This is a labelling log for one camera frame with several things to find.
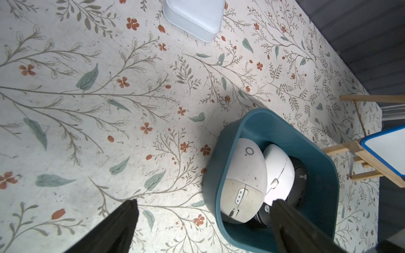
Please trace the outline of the beige white mouse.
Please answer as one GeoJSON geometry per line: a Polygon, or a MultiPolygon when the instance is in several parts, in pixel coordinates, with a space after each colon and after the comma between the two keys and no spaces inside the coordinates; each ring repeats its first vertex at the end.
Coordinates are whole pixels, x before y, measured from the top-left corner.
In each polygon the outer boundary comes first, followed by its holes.
{"type": "Polygon", "coordinates": [[[224,222],[250,221],[264,203],[267,168],[259,146],[250,139],[238,140],[220,198],[224,222]]]}

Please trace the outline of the black mouse with logo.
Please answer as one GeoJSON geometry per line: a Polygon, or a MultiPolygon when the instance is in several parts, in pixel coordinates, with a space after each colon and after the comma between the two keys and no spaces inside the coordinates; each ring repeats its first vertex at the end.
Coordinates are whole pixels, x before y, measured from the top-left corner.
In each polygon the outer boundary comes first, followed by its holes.
{"type": "MultiPolygon", "coordinates": [[[[308,188],[309,171],[301,160],[295,157],[289,157],[294,167],[294,181],[291,187],[289,195],[285,201],[297,210],[301,209],[301,206],[305,202],[305,195],[308,188]]],[[[258,222],[260,228],[269,228],[272,226],[271,222],[271,209],[272,206],[267,202],[262,204],[262,207],[255,215],[254,220],[258,222]]]]}

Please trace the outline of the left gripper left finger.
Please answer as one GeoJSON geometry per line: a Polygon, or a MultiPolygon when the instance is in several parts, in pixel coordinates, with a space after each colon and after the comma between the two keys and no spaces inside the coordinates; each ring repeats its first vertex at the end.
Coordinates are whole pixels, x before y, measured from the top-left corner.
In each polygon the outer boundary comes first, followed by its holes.
{"type": "Polygon", "coordinates": [[[134,237],[138,218],[137,200],[127,200],[67,252],[127,253],[134,237]]]}

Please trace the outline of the teal storage box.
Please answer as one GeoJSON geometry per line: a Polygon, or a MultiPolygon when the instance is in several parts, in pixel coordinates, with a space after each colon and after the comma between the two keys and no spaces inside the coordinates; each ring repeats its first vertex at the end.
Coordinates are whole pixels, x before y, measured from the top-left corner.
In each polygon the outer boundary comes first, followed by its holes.
{"type": "Polygon", "coordinates": [[[269,109],[255,109],[224,128],[202,189],[219,231],[240,249],[278,251],[270,217],[277,199],[334,237],[339,180],[333,161],[269,109]]]}

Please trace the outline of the glossy white mouse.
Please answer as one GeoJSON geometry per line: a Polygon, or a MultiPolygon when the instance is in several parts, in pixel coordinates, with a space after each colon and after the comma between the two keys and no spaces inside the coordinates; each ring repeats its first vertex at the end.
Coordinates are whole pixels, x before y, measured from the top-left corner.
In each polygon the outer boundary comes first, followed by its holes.
{"type": "Polygon", "coordinates": [[[285,200],[291,191],[295,173],[289,156],[276,144],[264,150],[267,167],[267,190],[264,202],[272,206],[277,199],[285,200]]]}

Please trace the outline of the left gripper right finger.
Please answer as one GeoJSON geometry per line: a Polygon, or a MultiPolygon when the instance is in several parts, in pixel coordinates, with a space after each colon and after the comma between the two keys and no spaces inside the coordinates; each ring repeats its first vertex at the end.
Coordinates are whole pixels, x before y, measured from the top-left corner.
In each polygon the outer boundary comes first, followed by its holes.
{"type": "Polygon", "coordinates": [[[271,221],[279,253],[345,252],[284,200],[273,202],[271,221]]]}

